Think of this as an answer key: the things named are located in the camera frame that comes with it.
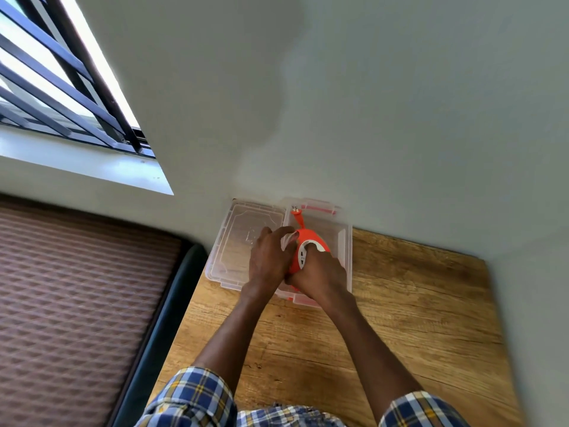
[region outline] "dark green bed edge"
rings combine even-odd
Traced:
[[[157,309],[154,326],[148,330],[134,373],[130,380],[127,378],[117,406],[110,415],[108,426],[132,427],[142,415],[207,258],[205,249],[199,244],[191,246],[183,256],[172,284],[164,294],[162,307]]]

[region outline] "wooden table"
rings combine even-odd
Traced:
[[[473,427],[522,425],[484,261],[354,229],[353,294],[421,384]],[[193,362],[238,295],[202,275],[152,397]],[[375,425],[328,317],[276,297],[253,335],[236,401],[239,409],[313,405],[350,425]]]

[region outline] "blue plaid fabric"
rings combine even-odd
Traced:
[[[329,426],[344,423],[334,415],[308,406],[280,406],[237,411],[231,390],[211,370],[180,370],[145,409],[137,427],[189,426]],[[468,427],[451,405],[427,392],[397,399],[380,427]]]

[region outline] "window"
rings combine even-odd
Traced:
[[[0,0],[0,123],[154,157],[75,0]]]

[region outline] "plastic storage box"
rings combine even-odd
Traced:
[[[263,227],[275,230],[298,224],[291,214],[293,206],[302,210],[308,229],[316,231],[330,247],[348,275],[347,287],[352,291],[352,225],[344,211],[328,202],[313,199],[291,199],[282,206],[267,206],[234,200],[217,236],[205,276],[222,287],[241,290],[249,280],[249,257],[253,243]],[[309,297],[284,282],[275,294],[296,304],[317,306]]]

